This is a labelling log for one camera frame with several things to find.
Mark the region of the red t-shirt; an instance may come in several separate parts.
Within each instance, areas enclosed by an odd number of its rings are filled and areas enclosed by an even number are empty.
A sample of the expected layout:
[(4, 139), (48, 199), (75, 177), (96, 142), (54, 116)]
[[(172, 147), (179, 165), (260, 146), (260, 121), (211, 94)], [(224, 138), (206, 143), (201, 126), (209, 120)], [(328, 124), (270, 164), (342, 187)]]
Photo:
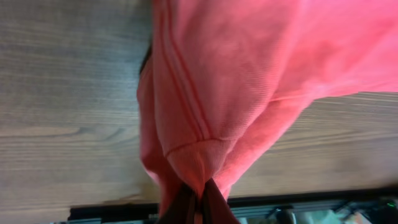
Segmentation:
[(314, 100), (397, 91), (397, 2), (154, 0), (137, 100), (163, 215), (232, 185)]

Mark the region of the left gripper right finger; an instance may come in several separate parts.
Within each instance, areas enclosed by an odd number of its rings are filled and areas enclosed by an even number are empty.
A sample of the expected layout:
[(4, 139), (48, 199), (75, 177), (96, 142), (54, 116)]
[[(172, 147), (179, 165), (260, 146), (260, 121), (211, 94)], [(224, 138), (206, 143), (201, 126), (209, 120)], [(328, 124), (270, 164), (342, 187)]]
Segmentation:
[(239, 224), (213, 179), (205, 184), (201, 204), (203, 224)]

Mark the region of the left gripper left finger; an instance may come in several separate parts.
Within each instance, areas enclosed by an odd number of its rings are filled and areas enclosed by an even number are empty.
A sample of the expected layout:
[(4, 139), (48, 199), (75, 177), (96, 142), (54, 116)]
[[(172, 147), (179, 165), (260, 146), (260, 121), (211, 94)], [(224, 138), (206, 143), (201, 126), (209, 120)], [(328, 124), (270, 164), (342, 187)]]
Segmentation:
[(195, 192), (183, 184), (167, 211), (159, 217), (157, 224), (194, 224), (196, 205)]

